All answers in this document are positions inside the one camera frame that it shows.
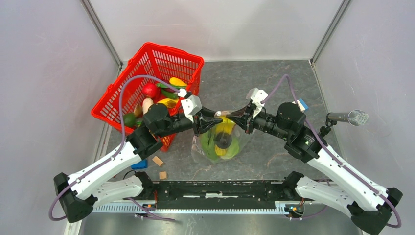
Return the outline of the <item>green leafy vegetable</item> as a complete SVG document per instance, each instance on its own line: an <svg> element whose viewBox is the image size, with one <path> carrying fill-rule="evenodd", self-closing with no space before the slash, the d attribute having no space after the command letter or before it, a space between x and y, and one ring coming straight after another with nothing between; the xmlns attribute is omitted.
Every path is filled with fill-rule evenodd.
<svg viewBox="0 0 415 235"><path fill-rule="evenodd" d="M220 160L220 157L216 154L215 151L215 129L211 129L208 132L203 133L200 136L200 145L203 150L204 156L211 160L213 163L217 163Z"/></svg>

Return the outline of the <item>clear zip top bag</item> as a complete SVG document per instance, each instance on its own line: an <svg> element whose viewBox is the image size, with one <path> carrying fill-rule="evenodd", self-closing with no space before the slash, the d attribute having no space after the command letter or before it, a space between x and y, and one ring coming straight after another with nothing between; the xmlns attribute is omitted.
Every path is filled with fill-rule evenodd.
<svg viewBox="0 0 415 235"><path fill-rule="evenodd" d="M238 155L251 139L251 135L239 127L234 121L227 118L231 111L218 111L216 118L221 123L213 126L207 132L194 136L191 155L205 158L212 163L228 161Z"/></svg>

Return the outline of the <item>pale green cabbage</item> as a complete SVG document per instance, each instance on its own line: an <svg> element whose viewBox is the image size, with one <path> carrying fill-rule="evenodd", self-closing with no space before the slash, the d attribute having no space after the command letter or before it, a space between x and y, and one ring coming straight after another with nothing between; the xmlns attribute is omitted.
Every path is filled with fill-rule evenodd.
<svg viewBox="0 0 415 235"><path fill-rule="evenodd" d="M222 159L231 159L239 153L239 141L237 138L233 138L230 146L226 149L225 154L221 156Z"/></svg>

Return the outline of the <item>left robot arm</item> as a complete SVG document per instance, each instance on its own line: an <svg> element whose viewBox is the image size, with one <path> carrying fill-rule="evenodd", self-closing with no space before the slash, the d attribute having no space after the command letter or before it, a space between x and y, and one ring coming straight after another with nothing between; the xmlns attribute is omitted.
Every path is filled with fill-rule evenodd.
<svg viewBox="0 0 415 235"><path fill-rule="evenodd" d="M143 115L143 123L130 135L124 135L111 154L76 173L57 174L53 178L56 198L48 212L50 220L66 219L74 223L112 201L136 196L149 199L154 187L147 174L137 173L116 182L111 182L110 178L161 149L162 137L187 130L203 134L223 121L219 111L190 99L183 100L182 106L184 111L172 116L164 104L151 105Z"/></svg>

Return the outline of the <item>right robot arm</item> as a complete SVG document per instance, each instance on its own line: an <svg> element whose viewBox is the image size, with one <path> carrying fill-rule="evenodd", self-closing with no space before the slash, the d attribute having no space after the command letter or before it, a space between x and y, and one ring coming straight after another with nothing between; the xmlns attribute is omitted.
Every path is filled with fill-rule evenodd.
<svg viewBox="0 0 415 235"><path fill-rule="evenodd" d="M336 187L320 184L298 172L292 172L283 185L289 200L299 196L324 203L346 216L362 231L379 234L392 216L403 194L397 188L385 188L345 161L317 132L305 126L306 115L297 104L285 102L272 115L250 103L231 112L227 118L246 133L257 129L285 141L285 149L294 158L328 176Z"/></svg>

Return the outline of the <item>green cucumber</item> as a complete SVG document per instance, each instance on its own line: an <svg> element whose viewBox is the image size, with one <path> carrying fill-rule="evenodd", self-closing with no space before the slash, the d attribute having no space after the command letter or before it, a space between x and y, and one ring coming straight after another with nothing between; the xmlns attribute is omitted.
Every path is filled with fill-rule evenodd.
<svg viewBox="0 0 415 235"><path fill-rule="evenodd" d="M164 89L161 89L161 93L166 97L166 98L169 98L169 99L179 99L179 96L178 96L178 94L177 93L172 93L172 92L169 92L169 91L166 91L166 90L164 90Z"/></svg>

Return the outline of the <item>long green pepper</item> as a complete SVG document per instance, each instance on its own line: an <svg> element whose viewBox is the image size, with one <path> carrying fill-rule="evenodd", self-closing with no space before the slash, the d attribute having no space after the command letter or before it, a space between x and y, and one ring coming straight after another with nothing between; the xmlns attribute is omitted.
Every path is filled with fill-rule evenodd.
<svg viewBox="0 0 415 235"><path fill-rule="evenodd" d="M159 87L159 88L162 88L162 89L173 89L173 88L174 89L185 89L186 88L186 86L175 86L175 85L172 85L172 84L166 85L166 84L163 84L163 83L157 83L156 86Z"/></svg>

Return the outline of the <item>white mushroom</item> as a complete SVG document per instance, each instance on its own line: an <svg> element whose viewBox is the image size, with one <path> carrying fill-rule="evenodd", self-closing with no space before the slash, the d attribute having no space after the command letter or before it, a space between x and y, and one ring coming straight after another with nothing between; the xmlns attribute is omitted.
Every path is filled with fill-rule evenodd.
<svg viewBox="0 0 415 235"><path fill-rule="evenodd" d="M153 99L151 98L145 98L142 102L142 113L143 115L146 114L149 110L149 108L154 104Z"/></svg>

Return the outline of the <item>blue white toy block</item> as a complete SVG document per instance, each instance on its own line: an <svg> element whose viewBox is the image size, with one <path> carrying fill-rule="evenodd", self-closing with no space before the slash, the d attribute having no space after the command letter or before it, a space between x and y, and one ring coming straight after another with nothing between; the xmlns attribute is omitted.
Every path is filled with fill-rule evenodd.
<svg viewBox="0 0 415 235"><path fill-rule="evenodd" d="M309 106L305 103L305 101L302 98L298 99L297 101L292 101L292 103L297 104L297 106L303 113L309 109Z"/></svg>

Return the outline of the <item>red apple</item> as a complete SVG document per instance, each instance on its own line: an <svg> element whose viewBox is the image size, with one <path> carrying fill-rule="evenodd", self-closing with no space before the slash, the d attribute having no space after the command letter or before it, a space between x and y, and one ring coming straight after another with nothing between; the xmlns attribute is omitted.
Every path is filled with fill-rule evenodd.
<svg viewBox="0 0 415 235"><path fill-rule="evenodd" d="M155 99L160 95L160 88L153 83L147 83L142 87L141 92L146 98Z"/></svg>

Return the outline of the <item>small wooden cube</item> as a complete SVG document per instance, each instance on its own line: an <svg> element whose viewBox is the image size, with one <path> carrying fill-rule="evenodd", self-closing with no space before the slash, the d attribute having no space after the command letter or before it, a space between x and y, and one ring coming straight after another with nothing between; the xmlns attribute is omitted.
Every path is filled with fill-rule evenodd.
<svg viewBox="0 0 415 235"><path fill-rule="evenodd" d="M168 179L168 174L166 171L162 171L159 173L159 180L167 180Z"/></svg>

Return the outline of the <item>red plastic basket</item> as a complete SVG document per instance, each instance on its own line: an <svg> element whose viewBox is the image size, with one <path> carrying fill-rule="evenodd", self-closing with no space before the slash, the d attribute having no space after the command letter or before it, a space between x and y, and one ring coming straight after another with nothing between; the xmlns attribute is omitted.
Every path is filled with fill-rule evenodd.
<svg viewBox="0 0 415 235"><path fill-rule="evenodd" d="M121 88L126 81L136 75L150 75L168 83L172 77L186 83L186 90L197 95L199 93L201 70L204 59L184 50L144 43L137 53L128 61L126 68L118 79L110 84L106 92L91 110L91 115L121 131L119 111L131 113L137 104L142 104L147 97L143 93L148 84L157 84L148 78L139 78L125 88L120 96Z"/></svg>

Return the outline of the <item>blue grey green block stack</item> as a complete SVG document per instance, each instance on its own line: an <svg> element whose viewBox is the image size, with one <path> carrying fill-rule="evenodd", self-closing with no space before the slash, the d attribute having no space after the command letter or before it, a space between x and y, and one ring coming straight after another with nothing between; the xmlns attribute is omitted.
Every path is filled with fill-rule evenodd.
<svg viewBox="0 0 415 235"><path fill-rule="evenodd" d="M144 159L136 164L131 165L131 170L142 170L148 167L148 160Z"/></svg>

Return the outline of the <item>green avocado in basket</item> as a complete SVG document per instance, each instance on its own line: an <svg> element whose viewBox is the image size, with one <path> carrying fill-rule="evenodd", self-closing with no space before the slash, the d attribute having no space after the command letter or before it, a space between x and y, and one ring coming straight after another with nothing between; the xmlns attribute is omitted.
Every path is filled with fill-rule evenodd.
<svg viewBox="0 0 415 235"><path fill-rule="evenodd" d="M134 128L137 123L137 118L134 113L126 113L123 115L123 122L125 127Z"/></svg>

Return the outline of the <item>black microphone stand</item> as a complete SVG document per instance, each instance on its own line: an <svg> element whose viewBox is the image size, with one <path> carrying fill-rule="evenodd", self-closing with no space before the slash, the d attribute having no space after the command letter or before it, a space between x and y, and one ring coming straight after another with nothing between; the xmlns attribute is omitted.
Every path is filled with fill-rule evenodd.
<svg viewBox="0 0 415 235"><path fill-rule="evenodd" d="M331 120L327 117L325 121L325 126L322 126L320 128L319 136L323 138L326 135L328 135L331 131L331 127L335 126L336 124L337 124L337 121Z"/></svg>

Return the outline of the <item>silver microphone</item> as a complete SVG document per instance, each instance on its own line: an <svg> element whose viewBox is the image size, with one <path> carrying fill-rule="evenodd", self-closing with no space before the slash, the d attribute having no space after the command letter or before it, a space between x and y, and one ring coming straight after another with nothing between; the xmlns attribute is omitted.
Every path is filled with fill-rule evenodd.
<svg viewBox="0 0 415 235"><path fill-rule="evenodd" d="M362 110L352 110L345 113L328 113L327 119L333 122L346 122L353 126L362 126L368 123L369 115Z"/></svg>

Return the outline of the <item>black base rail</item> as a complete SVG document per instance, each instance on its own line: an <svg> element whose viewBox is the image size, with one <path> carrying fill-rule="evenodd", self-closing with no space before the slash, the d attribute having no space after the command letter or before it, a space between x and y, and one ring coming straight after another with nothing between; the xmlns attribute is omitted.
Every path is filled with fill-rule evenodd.
<svg viewBox="0 0 415 235"><path fill-rule="evenodd" d="M272 209L301 197L280 181L159 181L133 199L155 201L157 209Z"/></svg>

